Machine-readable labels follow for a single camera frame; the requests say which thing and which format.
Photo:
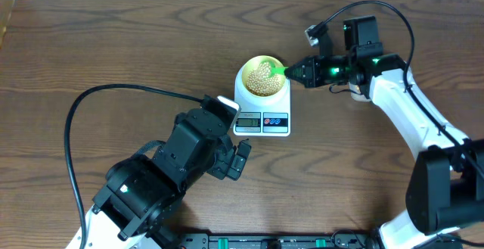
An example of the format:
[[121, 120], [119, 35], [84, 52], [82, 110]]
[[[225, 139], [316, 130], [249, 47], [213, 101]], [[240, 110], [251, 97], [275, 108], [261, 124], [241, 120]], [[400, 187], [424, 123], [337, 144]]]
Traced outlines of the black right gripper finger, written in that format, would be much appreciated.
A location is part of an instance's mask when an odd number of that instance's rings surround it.
[[284, 73], [285, 74], [304, 74], [306, 72], [306, 66], [308, 63], [308, 58], [303, 58], [301, 61], [293, 64], [292, 66], [288, 67]]
[[293, 80], [295, 82], [298, 82], [300, 84], [302, 84], [304, 87], [307, 87], [307, 78], [306, 78], [306, 75], [304, 74], [304, 72], [299, 72], [299, 71], [290, 71], [290, 70], [285, 70], [284, 71], [284, 75], [290, 79], [290, 80]]

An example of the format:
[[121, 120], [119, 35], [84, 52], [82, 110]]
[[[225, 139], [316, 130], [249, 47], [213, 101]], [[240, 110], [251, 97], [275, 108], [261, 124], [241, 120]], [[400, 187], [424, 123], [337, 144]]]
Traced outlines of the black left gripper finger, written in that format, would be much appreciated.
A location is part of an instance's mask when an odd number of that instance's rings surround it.
[[238, 154], [235, 155], [230, 166], [228, 167], [226, 176], [233, 181], [237, 181], [240, 178], [242, 171], [244, 170], [245, 164], [245, 157], [242, 157]]
[[237, 146], [237, 156], [247, 159], [250, 155], [252, 146], [249, 139], [244, 139]]

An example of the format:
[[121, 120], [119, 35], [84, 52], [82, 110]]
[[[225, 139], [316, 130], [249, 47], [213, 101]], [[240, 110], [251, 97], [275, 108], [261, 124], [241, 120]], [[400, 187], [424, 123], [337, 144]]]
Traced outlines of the green plastic scoop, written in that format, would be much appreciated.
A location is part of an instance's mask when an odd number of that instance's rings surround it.
[[263, 61], [260, 65], [258, 70], [260, 71], [260, 75], [265, 78], [272, 78], [276, 75], [284, 75], [285, 70], [287, 67], [279, 67], [273, 61]]

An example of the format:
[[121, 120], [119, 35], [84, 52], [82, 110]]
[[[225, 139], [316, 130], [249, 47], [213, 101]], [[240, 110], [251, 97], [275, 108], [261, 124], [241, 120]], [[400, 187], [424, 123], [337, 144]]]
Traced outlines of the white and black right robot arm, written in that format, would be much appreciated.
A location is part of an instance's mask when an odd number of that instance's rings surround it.
[[483, 142], [451, 125], [416, 85], [397, 54], [386, 54], [373, 16], [343, 22], [345, 55], [335, 55], [323, 23], [306, 29], [319, 48], [288, 67], [306, 88], [343, 86], [390, 118], [415, 159], [405, 210], [379, 226], [366, 248], [460, 248], [455, 231], [483, 221]]

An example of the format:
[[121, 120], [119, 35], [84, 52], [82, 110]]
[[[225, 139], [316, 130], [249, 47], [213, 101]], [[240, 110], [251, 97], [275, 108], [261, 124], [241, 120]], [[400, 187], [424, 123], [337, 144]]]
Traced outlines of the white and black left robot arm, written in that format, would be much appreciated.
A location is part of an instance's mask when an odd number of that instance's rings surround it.
[[187, 190], [204, 173], [240, 178], [251, 146], [247, 140], [234, 145], [228, 135], [239, 113], [236, 104], [205, 104], [180, 113], [167, 141], [148, 142], [112, 166], [71, 244], [131, 248], [149, 238], [161, 248], [177, 247], [181, 239], [163, 223]]

